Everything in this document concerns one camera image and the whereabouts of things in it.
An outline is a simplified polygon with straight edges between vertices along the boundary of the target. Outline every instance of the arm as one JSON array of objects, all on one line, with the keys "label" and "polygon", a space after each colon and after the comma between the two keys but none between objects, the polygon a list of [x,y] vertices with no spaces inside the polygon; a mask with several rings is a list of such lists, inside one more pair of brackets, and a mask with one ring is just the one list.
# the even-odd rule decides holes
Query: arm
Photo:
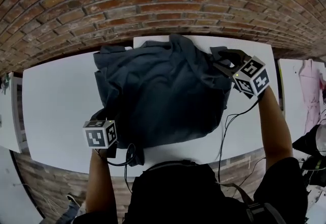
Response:
[{"label": "arm", "polygon": [[270,87],[259,102],[261,134],[266,154],[266,167],[287,157],[292,157],[292,140],[282,111]]},{"label": "arm", "polygon": [[100,156],[93,150],[90,163],[90,174],[86,194],[87,212],[117,211],[110,170]]}]

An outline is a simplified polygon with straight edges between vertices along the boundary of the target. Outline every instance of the dark cloth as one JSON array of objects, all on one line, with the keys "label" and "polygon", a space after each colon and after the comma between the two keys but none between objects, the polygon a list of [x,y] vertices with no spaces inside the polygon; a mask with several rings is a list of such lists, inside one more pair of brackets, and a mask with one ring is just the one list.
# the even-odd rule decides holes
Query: dark cloth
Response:
[{"label": "dark cloth", "polygon": [[212,60],[177,34],[169,42],[147,41],[129,51],[104,46],[95,53],[97,86],[107,118],[116,120],[118,148],[180,143],[214,131],[231,80]]},{"label": "dark cloth", "polygon": [[[267,170],[254,194],[255,202],[270,203],[287,224],[303,224],[308,207],[298,161],[283,159]],[[74,224],[117,223],[116,215],[92,213]],[[227,198],[207,165],[168,166],[144,172],[135,179],[124,224],[243,223],[250,224],[244,203]]]},{"label": "dark cloth", "polygon": [[67,211],[57,220],[56,224],[70,224],[77,216],[79,205],[69,202]]},{"label": "dark cloth", "polygon": [[316,135],[319,127],[320,124],[315,125],[304,136],[301,136],[298,140],[296,140],[292,144],[292,147],[298,151],[323,159],[324,156],[322,156],[318,151],[317,143],[316,143]]}]

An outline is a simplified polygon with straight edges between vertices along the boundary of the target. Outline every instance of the fiducial marker cube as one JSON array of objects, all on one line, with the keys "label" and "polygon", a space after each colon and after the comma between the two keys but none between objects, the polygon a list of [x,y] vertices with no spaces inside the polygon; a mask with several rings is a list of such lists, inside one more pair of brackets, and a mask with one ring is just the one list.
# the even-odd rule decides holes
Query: fiducial marker cube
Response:
[{"label": "fiducial marker cube", "polygon": [[265,63],[253,56],[241,69],[233,75],[240,91],[258,96],[269,85]]},{"label": "fiducial marker cube", "polygon": [[93,149],[108,149],[117,141],[116,124],[109,121],[87,121],[83,133],[88,147]]}]

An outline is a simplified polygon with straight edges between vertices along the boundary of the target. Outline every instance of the hanging clothes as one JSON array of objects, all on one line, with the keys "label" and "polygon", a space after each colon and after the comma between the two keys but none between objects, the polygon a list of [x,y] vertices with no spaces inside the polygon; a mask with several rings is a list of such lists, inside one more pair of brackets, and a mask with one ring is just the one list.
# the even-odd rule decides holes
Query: hanging clothes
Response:
[{"label": "hanging clothes", "polygon": [[147,41],[129,51],[104,46],[94,61],[102,104],[116,120],[118,148],[180,143],[218,127],[231,80],[190,39],[172,34],[169,42]]},{"label": "hanging clothes", "polygon": [[303,67],[299,72],[299,78],[304,96],[304,103],[308,110],[305,127],[306,134],[320,119],[320,72],[312,59],[304,60]]}]

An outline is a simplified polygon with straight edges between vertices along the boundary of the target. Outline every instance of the brick wall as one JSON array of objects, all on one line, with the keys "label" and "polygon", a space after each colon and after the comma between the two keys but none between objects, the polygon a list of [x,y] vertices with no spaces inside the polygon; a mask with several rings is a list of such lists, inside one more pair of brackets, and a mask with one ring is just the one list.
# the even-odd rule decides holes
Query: brick wall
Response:
[{"label": "brick wall", "polygon": [[326,55],[326,0],[0,0],[0,72],[134,36],[224,35]]}]

